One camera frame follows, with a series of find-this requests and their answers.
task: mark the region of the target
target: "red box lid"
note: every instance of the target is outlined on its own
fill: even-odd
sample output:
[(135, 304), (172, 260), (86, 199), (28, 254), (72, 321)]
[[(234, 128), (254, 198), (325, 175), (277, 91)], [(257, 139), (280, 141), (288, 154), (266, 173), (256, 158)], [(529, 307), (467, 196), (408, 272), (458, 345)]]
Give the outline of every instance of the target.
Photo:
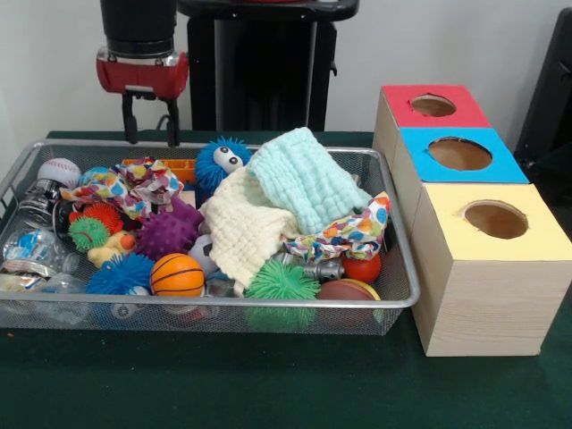
[(491, 128), (466, 87), (398, 85), (383, 92), (400, 128)]

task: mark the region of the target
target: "green spiky ball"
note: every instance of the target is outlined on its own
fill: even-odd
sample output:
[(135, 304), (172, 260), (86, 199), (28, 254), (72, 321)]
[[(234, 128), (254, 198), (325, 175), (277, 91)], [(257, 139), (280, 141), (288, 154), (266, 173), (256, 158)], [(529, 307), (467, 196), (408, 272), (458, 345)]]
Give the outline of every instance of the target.
[[(304, 277), (301, 266), (283, 265), (270, 260), (250, 283), (246, 298), (315, 299), (320, 283)], [(256, 331), (305, 331), (315, 320), (315, 308), (249, 307), (244, 316)]]
[(72, 222), (68, 233), (80, 252), (101, 248), (109, 239), (105, 225), (91, 217), (81, 217)]

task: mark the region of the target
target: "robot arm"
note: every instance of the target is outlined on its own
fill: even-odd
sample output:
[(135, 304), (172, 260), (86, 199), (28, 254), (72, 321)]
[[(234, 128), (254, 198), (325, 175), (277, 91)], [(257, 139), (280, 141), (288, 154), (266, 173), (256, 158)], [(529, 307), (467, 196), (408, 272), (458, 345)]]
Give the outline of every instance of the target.
[(97, 53), (97, 77), (122, 95), (125, 139), (137, 143), (133, 98), (167, 104), (168, 144), (179, 146), (177, 98), (187, 85), (189, 60), (174, 51), (176, 0), (100, 0), (107, 45)]

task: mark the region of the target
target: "brown ball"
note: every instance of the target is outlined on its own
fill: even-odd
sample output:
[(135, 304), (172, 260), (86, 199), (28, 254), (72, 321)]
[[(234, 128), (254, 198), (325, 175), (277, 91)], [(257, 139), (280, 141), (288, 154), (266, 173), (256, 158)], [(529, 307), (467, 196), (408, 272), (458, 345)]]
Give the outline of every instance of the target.
[[(324, 283), (322, 289), (315, 297), (317, 299), (340, 299), (345, 301), (378, 300), (360, 282), (350, 280), (336, 280)], [(318, 310), (318, 320), (330, 326), (350, 328), (363, 324), (372, 314), (373, 310), (371, 308), (320, 308)]]

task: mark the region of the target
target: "yellow toy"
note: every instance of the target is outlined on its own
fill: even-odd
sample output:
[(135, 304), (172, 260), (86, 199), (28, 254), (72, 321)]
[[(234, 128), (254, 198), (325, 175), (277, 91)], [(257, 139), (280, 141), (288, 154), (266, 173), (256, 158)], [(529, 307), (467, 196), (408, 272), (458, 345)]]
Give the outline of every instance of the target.
[(101, 248), (92, 248), (88, 252), (89, 261), (97, 268), (104, 262), (110, 261), (113, 256), (127, 255), (135, 248), (135, 237), (126, 231), (119, 231), (112, 235)]

